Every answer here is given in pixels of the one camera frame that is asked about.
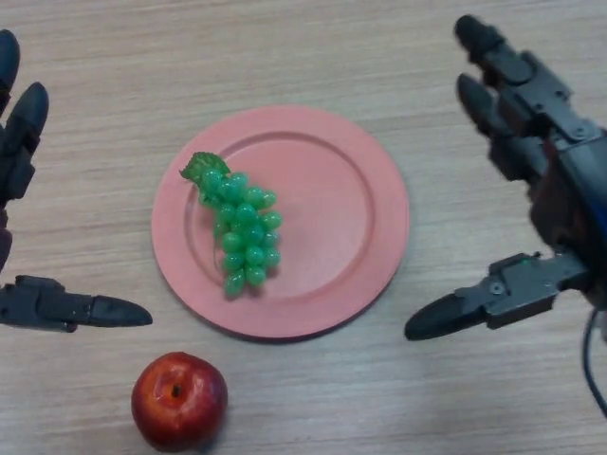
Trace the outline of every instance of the wooden table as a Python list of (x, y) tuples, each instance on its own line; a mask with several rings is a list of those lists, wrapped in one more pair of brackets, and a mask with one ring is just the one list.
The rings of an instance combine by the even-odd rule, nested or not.
[[(14, 93), (41, 80), (51, 112), (27, 198), (9, 206), (3, 282), (54, 277), (137, 301), (155, 323), (71, 336), (1, 329), (0, 453), (154, 453), (135, 431), (130, 392), (175, 350), (205, 357), (230, 384), (217, 455), (605, 453), (579, 365), (582, 298), (497, 332), (402, 335), (415, 309), (477, 282), (490, 262), (543, 249), (523, 186), (491, 167), (454, 96), (468, 67), (451, 31), (467, 12), (532, 48), (577, 91), (580, 112), (607, 122), (601, 0), (5, 0), (0, 27), (22, 47)], [(271, 103), (367, 129), (405, 174), (413, 211), (406, 259), (377, 304), (286, 346), (192, 318), (159, 277), (149, 226), (184, 143)]]

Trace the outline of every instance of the green leaf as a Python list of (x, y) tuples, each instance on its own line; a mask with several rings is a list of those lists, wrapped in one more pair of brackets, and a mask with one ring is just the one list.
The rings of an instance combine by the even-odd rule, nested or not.
[(214, 168), (221, 174), (230, 173), (230, 168), (220, 156), (210, 152), (196, 152), (190, 158), (186, 167), (180, 172), (186, 180), (194, 182), (198, 187), (202, 180), (202, 175), (208, 168)]

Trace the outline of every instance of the green grapes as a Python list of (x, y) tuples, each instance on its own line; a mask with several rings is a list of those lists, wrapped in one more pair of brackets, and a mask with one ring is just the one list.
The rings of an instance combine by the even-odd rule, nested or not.
[(250, 266), (245, 270), (247, 283), (253, 287), (259, 287), (266, 280), (266, 271), (262, 267)]
[(213, 237), (224, 253), (225, 295), (235, 298), (247, 285), (263, 286), (267, 271), (281, 261), (277, 229), (283, 218), (269, 210), (276, 193), (250, 185), (245, 173), (232, 173), (218, 155), (205, 152), (195, 153), (180, 173), (198, 187), (198, 201), (215, 215)]
[(262, 215), (262, 224), (266, 230), (274, 230), (283, 223), (283, 217), (278, 211), (269, 211)]
[(267, 268), (274, 268), (281, 261), (281, 253), (278, 252), (278, 249), (270, 247), (264, 253), (264, 261)]

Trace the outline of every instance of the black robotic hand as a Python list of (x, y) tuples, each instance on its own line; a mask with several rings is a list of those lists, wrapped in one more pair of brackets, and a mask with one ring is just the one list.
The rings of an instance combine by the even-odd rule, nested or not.
[(528, 186), (530, 220), (554, 257), (516, 254), (492, 264), (472, 287), (455, 290), (407, 322), (410, 340), (485, 323), (496, 329), (552, 308), (580, 291), (607, 309), (607, 137), (570, 105), (571, 90), (531, 52), (517, 52), (497, 28), (461, 17), (455, 35), (482, 82), (457, 80), (457, 95), (488, 157), (509, 181)]
[[(0, 117), (17, 77), (20, 49), (15, 36), (0, 30)], [(0, 272), (9, 258), (12, 236), (7, 230), (7, 203), (26, 194), (35, 169), (31, 159), (48, 115), (48, 93), (42, 84), (29, 86), (15, 103), (6, 126), (0, 125)], [(152, 323), (150, 314), (126, 300), (71, 294), (48, 278), (18, 276), (0, 288), (0, 324), (74, 332), (79, 324), (130, 327)]]

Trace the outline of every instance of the red apple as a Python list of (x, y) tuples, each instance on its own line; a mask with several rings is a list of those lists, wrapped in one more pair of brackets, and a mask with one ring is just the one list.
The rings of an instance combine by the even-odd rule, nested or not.
[(197, 448), (218, 433), (228, 407), (228, 387), (209, 362), (168, 353), (141, 373), (131, 395), (135, 423), (160, 452)]

